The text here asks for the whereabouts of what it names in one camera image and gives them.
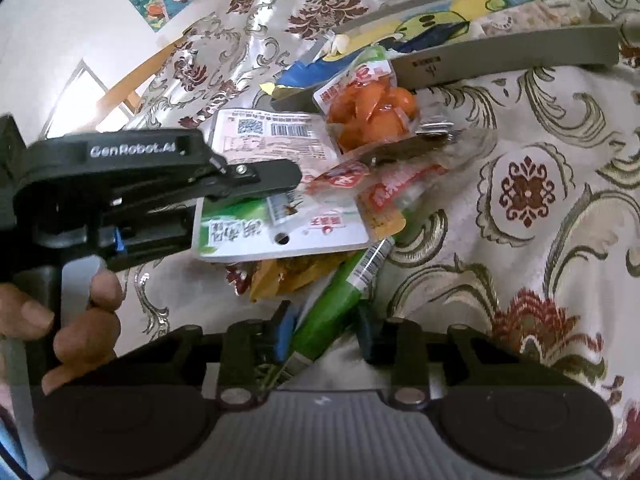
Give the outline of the person's left hand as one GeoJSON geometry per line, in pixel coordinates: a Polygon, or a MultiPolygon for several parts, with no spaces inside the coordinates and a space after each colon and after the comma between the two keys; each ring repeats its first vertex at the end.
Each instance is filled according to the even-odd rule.
{"type": "MultiPolygon", "coordinates": [[[[43,376],[41,388],[45,394],[116,358],[115,344],[120,335],[116,311],[122,300],[122,285],[115,273],[101,270],[92,278],[85,311],[53,339],[52,349],[60,365],[43,376]]],[[[40,302],[11,284],[1,286],[3,336],[38,340],[52,330],[53,321],[53,312],[40,302]]]]}

